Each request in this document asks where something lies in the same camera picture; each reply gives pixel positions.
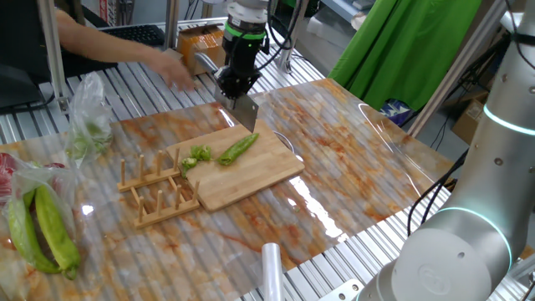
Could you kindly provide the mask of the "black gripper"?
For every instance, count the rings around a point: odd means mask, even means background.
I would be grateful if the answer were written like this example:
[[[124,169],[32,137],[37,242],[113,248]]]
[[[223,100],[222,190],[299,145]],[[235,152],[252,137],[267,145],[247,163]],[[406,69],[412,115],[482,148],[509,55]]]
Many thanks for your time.
[[[232,40],[224,38],[222,47],[228,66],[222,66],[213,75],[222,94],[228,99],[236,99],[241,94],[247,94],[262,76],[255,70],[257,43],[238,37]]]

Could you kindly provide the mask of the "bare person hand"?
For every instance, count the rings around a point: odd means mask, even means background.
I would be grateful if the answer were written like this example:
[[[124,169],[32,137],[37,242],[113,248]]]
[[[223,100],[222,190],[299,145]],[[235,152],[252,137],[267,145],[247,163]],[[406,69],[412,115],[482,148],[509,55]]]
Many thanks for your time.
[[[166,85],[178,90],[193,90],[194,82],[179,59],[175,59],[165,52],[156,51],[150,54],[145,64],[163,78]]]

